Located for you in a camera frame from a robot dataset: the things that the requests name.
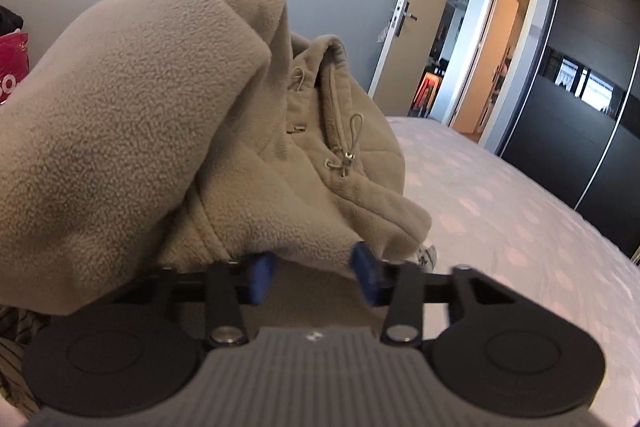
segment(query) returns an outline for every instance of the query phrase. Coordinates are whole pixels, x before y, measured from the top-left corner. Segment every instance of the wardrobe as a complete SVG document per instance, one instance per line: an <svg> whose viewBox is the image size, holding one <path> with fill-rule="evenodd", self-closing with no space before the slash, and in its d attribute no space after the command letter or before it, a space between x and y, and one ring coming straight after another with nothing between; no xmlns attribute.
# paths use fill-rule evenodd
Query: wardrobe
<svg viewBox="0 0 640 427"><path fill-rule="evenodd" d="M640 246L640 0L553 0L502 158L628 256Z"/></svg>

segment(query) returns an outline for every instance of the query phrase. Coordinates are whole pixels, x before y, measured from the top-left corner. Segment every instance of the fleece fabric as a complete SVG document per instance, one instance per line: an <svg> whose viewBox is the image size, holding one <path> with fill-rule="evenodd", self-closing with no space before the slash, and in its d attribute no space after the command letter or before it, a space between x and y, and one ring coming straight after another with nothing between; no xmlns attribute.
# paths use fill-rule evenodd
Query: fleece fabric
<svg viewBox="0 0 640 427"><path fill-rule="evenodd" d="M286 0L103 0L0 128L5 305L66 314L157 264L261 251L305 267L285 287L352 292L356 241L399 260L430 227L342 43L292 35Z"/></svg>

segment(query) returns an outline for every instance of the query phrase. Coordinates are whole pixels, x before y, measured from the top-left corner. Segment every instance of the mattress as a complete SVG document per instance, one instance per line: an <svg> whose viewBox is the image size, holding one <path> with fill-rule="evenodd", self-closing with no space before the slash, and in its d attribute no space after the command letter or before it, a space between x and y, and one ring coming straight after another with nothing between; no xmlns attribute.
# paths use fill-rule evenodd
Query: mattress
<svg viewBox="0 0 640 427"><path fill-rule="evenodd" d="M517 169L442 124L389 118L406 159L405 195L433 217L436 272L468 264L591 333L607 359L592 410L640 419L640 269ZM447 325L425 306L425 334Z"/></svg>

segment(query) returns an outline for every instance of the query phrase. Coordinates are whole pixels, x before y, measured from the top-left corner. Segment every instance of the red bag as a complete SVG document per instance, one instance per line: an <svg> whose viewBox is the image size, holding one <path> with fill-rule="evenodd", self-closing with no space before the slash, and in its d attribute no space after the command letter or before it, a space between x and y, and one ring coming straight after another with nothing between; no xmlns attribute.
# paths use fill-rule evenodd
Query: red bag
<svg viewBox="0 0 640 427"><path fill-rule="evenodd" d="M0 104L29 74L28 33L9 33L0 37Z"/></svg>

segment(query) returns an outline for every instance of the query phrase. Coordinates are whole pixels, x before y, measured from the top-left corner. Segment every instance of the silver wardrobe trim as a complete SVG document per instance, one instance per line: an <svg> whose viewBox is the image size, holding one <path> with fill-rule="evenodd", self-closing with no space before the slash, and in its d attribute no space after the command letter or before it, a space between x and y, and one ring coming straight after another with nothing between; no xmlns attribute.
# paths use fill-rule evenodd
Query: silver wardrobe trim
<svg viewBox="0 0 640 427"><path fill-rule="evenodd" d="M533 72L533 79L531 81L531 84L529 84L529 90L527 91L527 95L524 97L524 101L522 102L522 105L520 106L520 111L519 111L519 113L518 113L518 115L516 117L516 121L513 124L513 126L511 127L511 131L509 132L509 137L507 138L507 141L504 143L504 146L502 147L502 151L500 152L500 158L502 158L502 155L507 150L507 146L509 145L509 142L511 140L511 136L513 136L513 132L516 130L516 126L517 126L518 122L520 121L520 117L522 115L522 112L524 111L524 106L527 103L527 100L529 99L529 94L531 93L531 88L533 88L533 83L536 81L536 76L538 75L538 71L540 71L540 64L542 64L542 58L545 56L546 45L549 42L549 35L551 35L551 27L554 25L554 19L556 18L556 10L558 10L558 1L559 0L556 0L556 3L554 4L554 10L551 13L551 21L549 23L548 31L546 32L545 44L542 46L542 53L540 54L540 60L538 61L536 69Z"/></svg>
<svg viewBox="0 0 640 427"><path fill-rule="evenodd" d="M613 137L616 135L616 131L618 130L618 126L620 125L620 120L622 120L622 114L625 112L626 101L629 99L629 95L631 94L631 88L634 85L634 79L636 77L636 71L638 70L638 60L640 60L640 44L638 44L638 54L636 55L636 64L634 66L634 72L631 74L631 81L629 82L629 87L626 90L625 100L624 100L624 102L622 102L622 107L620 108L620 114L618 115L618 119L616 120L616 123L613 126L613 131L611 133L611 136L609 136L609 141L607 142L607 146L604 148L604 151L602 152L602 156L600 157L600 161L598 162L598 165L596 165L596 169L593 171L593 174L591 175L591 179L589 180L589 183L587 183L587 186L584 188L584 192L580 196L580 199L578 200L578 202L574 206L574 210L576 210L576 211L577 211L578 206L580 205L580 203L582 203L582 200L584 199L584 195L587 193L587 190L589 190L589 188L591 187L591 184L593 183L593 179L596 177L596 174L598 173L598 170L600 169L600 166L602 165L602 162L604 161L604 156L606 156L607 151L609 151L609 147L611 145L611 142L613 142Z"/></svg>

